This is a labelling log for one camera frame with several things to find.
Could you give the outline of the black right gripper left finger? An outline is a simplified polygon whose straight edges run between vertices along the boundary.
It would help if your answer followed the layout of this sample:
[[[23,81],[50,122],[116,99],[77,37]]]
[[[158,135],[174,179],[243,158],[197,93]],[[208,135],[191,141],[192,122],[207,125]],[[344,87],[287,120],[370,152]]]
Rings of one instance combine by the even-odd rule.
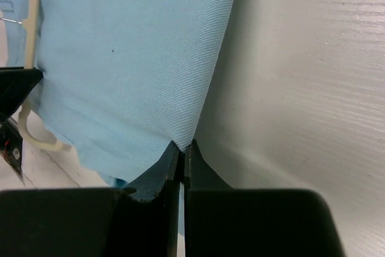
[[[1,193],[2,256],[176,256],[179,149],[123,188]]]

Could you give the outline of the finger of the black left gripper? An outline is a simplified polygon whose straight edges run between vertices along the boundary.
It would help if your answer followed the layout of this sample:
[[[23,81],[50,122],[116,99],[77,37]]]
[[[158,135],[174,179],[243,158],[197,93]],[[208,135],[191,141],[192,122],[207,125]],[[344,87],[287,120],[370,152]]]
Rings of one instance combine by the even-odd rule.
[[[9,119],[42,79],[43,72],[36,68],[2,67],[1,118]]]

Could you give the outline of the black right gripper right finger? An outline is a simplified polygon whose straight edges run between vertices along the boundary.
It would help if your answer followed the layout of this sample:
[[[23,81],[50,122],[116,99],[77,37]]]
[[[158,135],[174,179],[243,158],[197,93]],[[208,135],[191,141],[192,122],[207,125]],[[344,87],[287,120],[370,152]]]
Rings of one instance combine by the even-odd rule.
[[[185,153],[186,256],[344,256],[325,200],[302,189],[235,189]]]

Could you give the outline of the white plastic hanger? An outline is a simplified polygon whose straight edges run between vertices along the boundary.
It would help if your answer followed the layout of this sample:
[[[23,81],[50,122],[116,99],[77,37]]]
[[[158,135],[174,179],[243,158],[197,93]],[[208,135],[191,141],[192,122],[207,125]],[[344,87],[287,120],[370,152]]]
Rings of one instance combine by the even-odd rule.
[[[40,0],[29,0],[28,3],[28,15],[26,19],[22,21],[4,19],[1,20],[11,23],[16,23],[22,25],[23,29],[26,32],[26,45],[25,45],[25,61],[24,61],[24,69],[32,69],[35,63],[35,52],[36,52],[36,38],[37,38],[37,30],[38,30],[38,19],[39,19],[39,11],[40,11]],[[55,143],[45,143],[41,140],[34,138],[28,131],[27,128],[27,118],[31,112],[31,106],[28,102],[28,96],[24,100],[23,104],[17,109],[19,110],[19,115],[17,119],[17,128],[19,130],[20,135],[24,140],[29,142],[30,144],[36,146],[39,149],[58,152],[63,150],[66,147],[66,144],[60,142],[59,140],[55,140]],[[1,123],[3,124],[8,119],[2,119]]]

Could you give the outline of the light blue trousers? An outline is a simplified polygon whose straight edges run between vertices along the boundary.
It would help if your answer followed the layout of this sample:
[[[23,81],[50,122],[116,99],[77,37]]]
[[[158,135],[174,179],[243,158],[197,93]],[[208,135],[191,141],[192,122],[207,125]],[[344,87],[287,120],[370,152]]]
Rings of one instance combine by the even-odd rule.
[[[121,188],[192,142],[233,0],[40,0],[29,103]]]

